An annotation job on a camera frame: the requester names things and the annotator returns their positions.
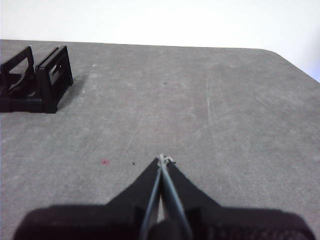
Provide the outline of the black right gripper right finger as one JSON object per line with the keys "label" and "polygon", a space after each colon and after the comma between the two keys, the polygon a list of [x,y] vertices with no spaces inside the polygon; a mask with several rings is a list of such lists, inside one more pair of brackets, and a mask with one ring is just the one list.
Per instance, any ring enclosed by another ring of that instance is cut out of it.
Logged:
{"label": "black right gripper right finger", "polygon": [[314,240],[299,215],[279,209],[222,206],[174,163],[166,165],[195,240]]}

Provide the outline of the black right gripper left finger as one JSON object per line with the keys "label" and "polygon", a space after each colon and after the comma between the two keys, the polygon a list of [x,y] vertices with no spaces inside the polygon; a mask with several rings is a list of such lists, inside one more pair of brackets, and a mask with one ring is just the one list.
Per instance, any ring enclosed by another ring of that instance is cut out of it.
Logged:
{"label": "black right gripper left finger", "polygon": [[66,204],[25,215],[15,240],[137,240],[157,222],[159,165],[155,158],[138,178],[106,204]]}

